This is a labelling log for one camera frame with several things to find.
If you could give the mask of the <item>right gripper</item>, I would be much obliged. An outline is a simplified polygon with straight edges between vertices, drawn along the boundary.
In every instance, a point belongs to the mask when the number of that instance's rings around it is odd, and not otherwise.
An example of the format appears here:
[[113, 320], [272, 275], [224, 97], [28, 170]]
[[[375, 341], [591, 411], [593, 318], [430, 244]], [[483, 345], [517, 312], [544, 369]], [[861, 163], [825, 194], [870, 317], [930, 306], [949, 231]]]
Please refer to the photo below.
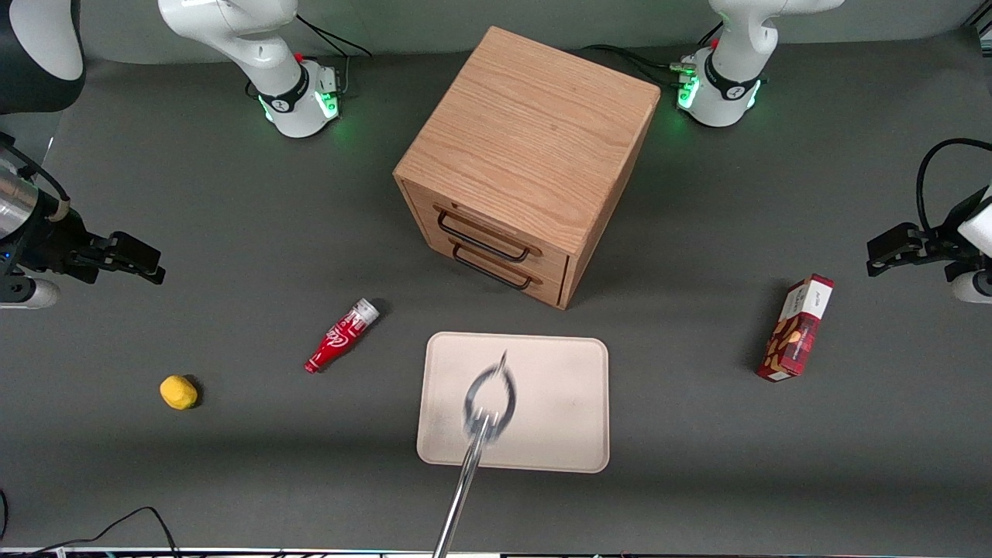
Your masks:
[[[78, 258], [90, 250], [96, 261]], [[159, 266], [160, 257], [159, 250], [126, 232], [96, 236], [75, 211], [59, 222], [32, 216], [2, 238], [1, 307], [38, 310], [59, 301], [59, 286], [29, 275], [31, 271], [63, 274], [86, 284], [95, 284], [102, 270], [119, 271], [160, 285], [167, 273]]]

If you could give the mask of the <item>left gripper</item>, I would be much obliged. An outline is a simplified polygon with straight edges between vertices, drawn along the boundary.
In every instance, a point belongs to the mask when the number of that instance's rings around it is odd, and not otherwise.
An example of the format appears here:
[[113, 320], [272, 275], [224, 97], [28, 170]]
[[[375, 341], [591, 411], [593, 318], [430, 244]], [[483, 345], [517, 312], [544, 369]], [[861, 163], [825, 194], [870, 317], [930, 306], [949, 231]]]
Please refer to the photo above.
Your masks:
[[950, 262], [945, 279], [953, 296], [968, 303], [991, 304], [991, 194], [982, 187], [956, 206], [940, 226], [947, 253], [929, 244], [931, 237], [914, 223], [903, 222], [867, 243], [869, 277], [903, 266]]

